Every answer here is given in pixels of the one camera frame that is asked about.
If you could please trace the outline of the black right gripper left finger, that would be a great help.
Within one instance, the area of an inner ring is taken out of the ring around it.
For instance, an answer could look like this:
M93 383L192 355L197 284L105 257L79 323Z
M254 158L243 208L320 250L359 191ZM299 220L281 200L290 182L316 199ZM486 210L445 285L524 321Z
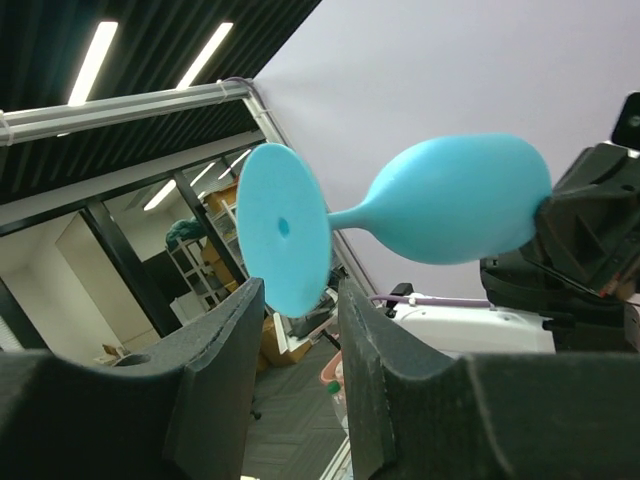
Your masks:
M1 357L5 479L237 479L264 319L250 279L112 367L44 350Z

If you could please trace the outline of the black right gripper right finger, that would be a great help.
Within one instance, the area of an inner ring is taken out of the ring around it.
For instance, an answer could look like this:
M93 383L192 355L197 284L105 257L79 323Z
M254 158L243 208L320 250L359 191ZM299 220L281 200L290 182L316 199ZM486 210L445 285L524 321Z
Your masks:
M635 479L639 359L622 353L452 359L339 289L358 479Z

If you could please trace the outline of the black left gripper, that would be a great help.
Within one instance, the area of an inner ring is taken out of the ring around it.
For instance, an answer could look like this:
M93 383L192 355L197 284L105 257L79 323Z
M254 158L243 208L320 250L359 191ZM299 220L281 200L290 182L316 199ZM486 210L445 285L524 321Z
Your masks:
M638 352L638 159L609 143L583 150L534 223L526 245L481 260L488 300L541 316L557 351Z

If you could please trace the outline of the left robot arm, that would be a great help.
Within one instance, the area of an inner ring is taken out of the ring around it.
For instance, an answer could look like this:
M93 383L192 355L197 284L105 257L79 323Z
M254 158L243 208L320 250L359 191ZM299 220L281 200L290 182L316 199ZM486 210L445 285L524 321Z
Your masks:
M638 352L638 141L583 150L535 226L524 247L481 260L485 300L438 299L404 284L388 316L451 357Z

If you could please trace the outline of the blue plastic wine glass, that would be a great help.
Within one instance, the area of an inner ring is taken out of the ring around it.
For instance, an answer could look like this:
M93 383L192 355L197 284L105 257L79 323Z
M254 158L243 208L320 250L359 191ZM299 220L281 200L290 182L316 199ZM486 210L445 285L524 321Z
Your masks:
M365 230L417 263L463 264L529 242L551 189L543 157L525 140L445 136L402 151L358 205L329 212L310 166L294 150L266 143L249 154L239 177L237 235L266 303L295 318L325 291L334 231Z

